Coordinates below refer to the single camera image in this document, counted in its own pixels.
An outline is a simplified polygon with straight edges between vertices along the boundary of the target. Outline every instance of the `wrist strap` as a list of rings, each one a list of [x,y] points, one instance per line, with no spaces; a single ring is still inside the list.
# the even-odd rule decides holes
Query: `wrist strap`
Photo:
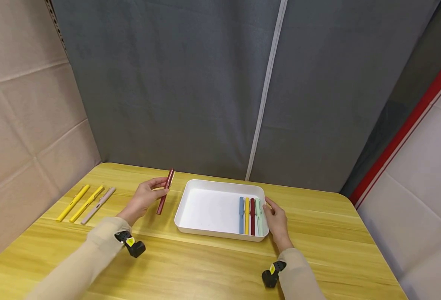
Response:
[[[276,261],[272,263],[268,270],[262,273],[262,281],[266,288],[274,288],[279,280],[279,272],[287,266],[286,262]]]
[[[114,237],[122,243],[127,250],[129,250],[129,254],[135,258],[139,257],[142,253],[145,252],[145,245],[141,240],[135,241],[130,231],[124,230],[119,231],[114,234]]]

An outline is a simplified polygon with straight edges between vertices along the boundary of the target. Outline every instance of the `blue pen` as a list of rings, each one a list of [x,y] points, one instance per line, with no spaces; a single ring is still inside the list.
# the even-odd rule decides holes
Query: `blue pen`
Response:
[[[239,200],[239,233],[244,234],[244,203],[245,198],[240,197]]]

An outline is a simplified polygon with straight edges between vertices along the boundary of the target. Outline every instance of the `green pen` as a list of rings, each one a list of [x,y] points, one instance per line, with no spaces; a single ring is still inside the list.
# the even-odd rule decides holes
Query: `green pen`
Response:
[[[255,216],[257,217],[256,227],[257,232],[259,233],[259,237],[264,236],[264,225],[262,224],[262,214],[264,213],[264,209],[260,206],[260,199],[255,198]]]

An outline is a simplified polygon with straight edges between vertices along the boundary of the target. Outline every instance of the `yellow sticker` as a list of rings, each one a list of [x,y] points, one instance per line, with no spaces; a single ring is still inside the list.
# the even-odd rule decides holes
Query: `yellow sticker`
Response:
[[[132,245],[135,243],[135,239],[134,239],[133,237],[129,237],[129,238],[125,241],[125,243],[126,243],[127,245],[129,245],[129,246],[132,247]]]

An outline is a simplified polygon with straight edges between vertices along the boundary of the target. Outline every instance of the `hand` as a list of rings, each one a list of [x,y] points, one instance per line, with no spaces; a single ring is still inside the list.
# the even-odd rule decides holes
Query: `hand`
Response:
[[[271,206],[271,208],[269,208],[267,205],[264,205],[267,224],[270,232],[274,236],[274,242],[279,252],[282,253],[283,250],[294,247],[290,241],[289,232],[287,230],[287,216],[285,215],[285,211],[269,197],[265,197],[265,201]]]
[[[131,201],[117,215],[132,226],[135,221],[143,217],[147,212],[147,208],[162,196],[167,195],[169,189],[153,190],[164,187],[167,177],[158,177],[139,184]]]

